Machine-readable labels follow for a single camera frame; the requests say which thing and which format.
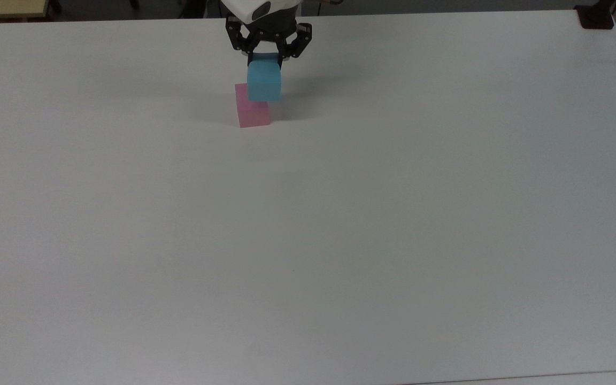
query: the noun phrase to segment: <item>pink block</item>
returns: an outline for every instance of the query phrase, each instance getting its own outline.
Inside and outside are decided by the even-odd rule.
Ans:
[[[270,110],[267,107],[267,102],[250,102],[246,83],[236,84],[234,88],[237,92],[239,126],[246,128],[269,125]]]

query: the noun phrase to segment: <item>table surface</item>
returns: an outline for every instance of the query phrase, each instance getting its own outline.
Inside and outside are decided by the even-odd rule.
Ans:
[[[0,18],[44,17],[49,0],[0,0]]]
[[[304,21],[255,129],[222,20],[0,25],[0,385],[616,371],[616,29]]]

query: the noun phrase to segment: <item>blue cube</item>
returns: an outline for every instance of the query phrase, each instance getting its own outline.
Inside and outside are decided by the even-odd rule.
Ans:
[[[277,64],[278,53],[254,53],[249,64],[247,85],[250,102],[279,102],[282,74]]]

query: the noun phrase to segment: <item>wooden furniture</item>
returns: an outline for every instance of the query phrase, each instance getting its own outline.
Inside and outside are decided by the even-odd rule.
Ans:
[[[49,0],[0,0],[0,19],[44,17]]]
[[[222,20],[0,25],[0,385],[616,371],[616,29],[301,21],[260,129]]]

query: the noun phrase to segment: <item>floor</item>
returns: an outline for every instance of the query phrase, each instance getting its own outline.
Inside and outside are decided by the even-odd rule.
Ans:
[[[133,10],[129,0],[60,0],[63,14],[59,21],[175,19],[186,0],[140,0]],[[325,5],[320,15],[396,14],[418,12],[481,12],[512,10],[571,10],[594,0],[345,0],[341,5]],[[315,3],[303,5],[303,15],[315,16]]]

